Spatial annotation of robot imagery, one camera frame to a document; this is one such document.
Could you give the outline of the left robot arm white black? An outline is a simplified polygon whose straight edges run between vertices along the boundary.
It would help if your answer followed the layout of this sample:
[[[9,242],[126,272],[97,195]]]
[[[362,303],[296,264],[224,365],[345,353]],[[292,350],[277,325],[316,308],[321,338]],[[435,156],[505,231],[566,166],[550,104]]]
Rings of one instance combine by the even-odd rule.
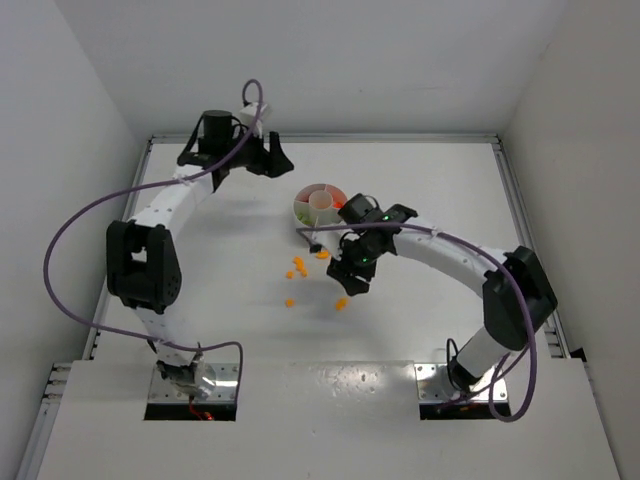
[[[135,313],[150,335],[161,378],[189,398],[210,395],[214,374],[176,305],[182,272],[175,241],[232,169],[268,178],[293,170],[278,133],[263,133],[268,114],[268,107],[257,103],[245,104],[237,115],[204,112],[177,158],[172,185],[129,220],[112,222],[106,232],[109,293]]]

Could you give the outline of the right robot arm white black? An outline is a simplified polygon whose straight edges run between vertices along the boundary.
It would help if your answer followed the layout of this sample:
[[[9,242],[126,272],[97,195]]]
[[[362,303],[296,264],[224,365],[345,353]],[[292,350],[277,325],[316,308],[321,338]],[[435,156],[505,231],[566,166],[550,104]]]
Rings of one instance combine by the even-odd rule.
[[[448,360],[441,391],[469,392],[504,356],[522,351],[556,310],[558,300],[534,251],[466,247],[404,205],[381,210],[362,194],[338,213],[346,232],[313,234],[332,258],[327,269],[350,296],[368,292],[378,259],[390,253],[425,264],[462,283],[482,301],[483,325]]]

